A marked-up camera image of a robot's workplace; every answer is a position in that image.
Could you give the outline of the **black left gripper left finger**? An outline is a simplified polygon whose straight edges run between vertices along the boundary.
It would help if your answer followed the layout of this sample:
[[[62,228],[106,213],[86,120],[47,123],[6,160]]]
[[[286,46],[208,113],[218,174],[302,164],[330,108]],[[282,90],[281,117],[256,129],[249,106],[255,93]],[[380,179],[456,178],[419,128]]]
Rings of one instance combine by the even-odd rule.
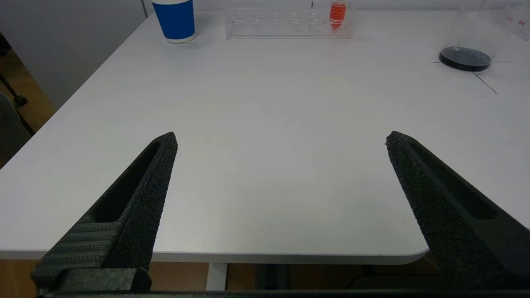
[[[155,138],[31,272],[39,296],[116,296],[151,288],[172,168],[174,132]]]

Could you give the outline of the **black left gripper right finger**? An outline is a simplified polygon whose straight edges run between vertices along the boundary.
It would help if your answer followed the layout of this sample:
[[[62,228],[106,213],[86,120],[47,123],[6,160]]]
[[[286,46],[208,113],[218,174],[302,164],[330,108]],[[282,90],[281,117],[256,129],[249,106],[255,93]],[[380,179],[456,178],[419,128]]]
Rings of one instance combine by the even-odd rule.
[[[422,235],[452,290],[528,290],[530,233],[414,138],[386,147]]]

